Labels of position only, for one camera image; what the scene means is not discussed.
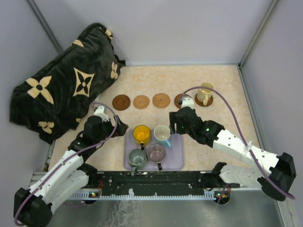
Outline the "light blue mug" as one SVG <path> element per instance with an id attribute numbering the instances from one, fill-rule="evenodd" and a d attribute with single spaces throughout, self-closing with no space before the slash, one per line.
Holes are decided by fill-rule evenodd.
<path id="1" fill-rule="evenodd" d="M 153 131 L 155 140 L 158 144 L 171 148 L 170 129 L 166 125 L 158 125 Z"/>

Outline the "brown wooden coaster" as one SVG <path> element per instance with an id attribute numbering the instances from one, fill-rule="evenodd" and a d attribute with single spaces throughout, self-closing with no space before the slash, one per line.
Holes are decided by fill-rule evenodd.
<path id="1" fill-rule="evenodd" d="M 213 101 L 214 101 L 214 97 L 211 96 L 210 99 L 208 100 L 207 104 L 204 105 L 203 102 L 201 102 L 201 101 L 199 101 L 199 100 L 197 99 L 197 95 L 195 95 L 195 102 L 196 102 L 199 106 L 208 107 L 208 106 L 210 106 L 210 105 L 213 103 Z"/>
<path id="2" fill-rule="evenodd" d="M 131 100 L 127 95 L 117 95 L 113 101 L 113 107 L 118 111 L 126 110 L 130 106 Z"/>
<path id="3" fill-rule="evenodd" d="M 174 104 L 178 109 L 184 108 L 184 107 L 190 107 L 191 109 L 194 109 L 194 101 L 190 95 L 183 95 L 178 94 L 174 99 Z"/>

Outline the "woven rattan coaster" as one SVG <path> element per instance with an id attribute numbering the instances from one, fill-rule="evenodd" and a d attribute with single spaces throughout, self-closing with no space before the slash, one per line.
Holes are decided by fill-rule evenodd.
<path id="1" fill-rule="evenodd" d="M 149 106 L 150 99 L 145 95 L 136 96 L 133 100 L 133 105 L 137 109 L 145 109 Z"/>
<path id="2" fill-rule="evenodd" d="M 165 93 L 158 93 L 152 98 L 152 103 L 157 108 L 166 108 L 170 104 L 170 97 Z"/>

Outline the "cream yellow mug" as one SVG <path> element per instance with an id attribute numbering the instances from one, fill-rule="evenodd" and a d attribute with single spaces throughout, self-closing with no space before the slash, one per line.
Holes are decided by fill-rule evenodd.
<path id="1" fill-rule="evenodd" d="M 200 85 L 201 89 L 196 94 L 196 99 L 199 101 L 200 105 L 202 106 L 209 106 L 213 102 L 213 91 L 206 89 L 211 88 L 213 89 L 213 85 L 209 82 L 204 82 Z"/>

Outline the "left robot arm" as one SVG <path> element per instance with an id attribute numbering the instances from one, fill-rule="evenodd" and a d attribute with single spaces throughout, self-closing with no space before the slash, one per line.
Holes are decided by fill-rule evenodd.
<path id="1" fill-rule="evenodd" d="M 115 124 L 91 116 L 83 131 L 71 142 L 63 157 L 28 189 L 20 188 L 14 198 L 16 226 L 45 227 L 56 210 L 75 193 L 98 184 L 97 169 L 86 164 L 88 158 L 110 138 L 124 136 L 128 125 L 114 116 Z"/>

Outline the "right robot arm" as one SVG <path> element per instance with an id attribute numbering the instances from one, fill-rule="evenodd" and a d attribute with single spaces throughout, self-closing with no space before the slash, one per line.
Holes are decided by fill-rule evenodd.
<path id="1" fill-rule="evenodd" d="M 258 187 L 276 201 L 290 197 L 288 192 L 296 178 L 294 159 L 290 154 L 278 155 L 251 143 L 245 144 L 221 124 L 203 121 L 190 107 L 170 112 L 169 127 L 172 134 L 187 134 L 197 143 L 231 154 L 248 165 L 247 168 L 224 165 L 211 176 L 215 186 L 238 183 Z"/>

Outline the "grey green mug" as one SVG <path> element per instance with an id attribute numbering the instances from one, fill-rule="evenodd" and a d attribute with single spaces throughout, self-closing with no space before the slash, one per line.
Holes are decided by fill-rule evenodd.
<path id="1" fill-rule="evenodd" d="M 148 158 L 144 150 L 134 149 L 128 155 L 128 164 L 131 167 L 131 176 L 135 175 L 138 170 L 143 170 L 148 162 Z"/>

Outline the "purple mug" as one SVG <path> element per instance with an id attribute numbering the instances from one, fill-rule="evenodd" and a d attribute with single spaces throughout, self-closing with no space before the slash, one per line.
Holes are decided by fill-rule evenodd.
<path id="1" fill-rule="evenodd" d="M 147 158 L 149 161 L 156 163 L 159 171 L 162 170 L 162 161 L 166 157 L 165 148 L 159 144 L 152 144 L 147 149 Z"/>

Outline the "lavender plastic tray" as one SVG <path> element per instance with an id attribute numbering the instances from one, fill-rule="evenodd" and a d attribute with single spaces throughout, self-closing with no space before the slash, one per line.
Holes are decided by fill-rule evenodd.
<path id="1" fill-rule="evenodd" d="M 170 136 L 169 141 L 172 145 L 171 148 L 164 146 L 166 156 L 161 162 L 162 170 L 164 171 L 178 171 L 181 170 L 185 164 L 184 158 L 184 143 L 183 137 L 179 134 L 173 134 Z M 128 131 L 125 134 L 124 142 L 124 167 L 127 170 L 131 170 L 131 166 L 128 163 L 128 156 L 134 149 L 141 149 L 140 145 L 136 143 L 133 138 L 133 132 Z"/>

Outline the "black floral plush blanket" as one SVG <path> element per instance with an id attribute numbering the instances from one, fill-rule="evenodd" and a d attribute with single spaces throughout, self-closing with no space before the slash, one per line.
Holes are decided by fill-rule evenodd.
<path id="1" fill-rule="evenodd" d="M 87 26 L 68 49 L 14 88 L 9 120 L 37 132 L 47 143 L 77 129 L 90 104 L 114 84 L 125 66 L 112 40 L 104 25 Z"/>

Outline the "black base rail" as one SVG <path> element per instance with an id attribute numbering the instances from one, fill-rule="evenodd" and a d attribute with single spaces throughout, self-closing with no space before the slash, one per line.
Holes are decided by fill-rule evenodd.
<path id="1" fill-rule="evenodd" d="M 92 183 L 76 191 L 71 200 L 92 204 L 98 200 L 208 200 L 220 205 L 231 198 L 238 183 L 225 183 L 219 176 L 225 163 L 212 171 L 97 172 Z"/>

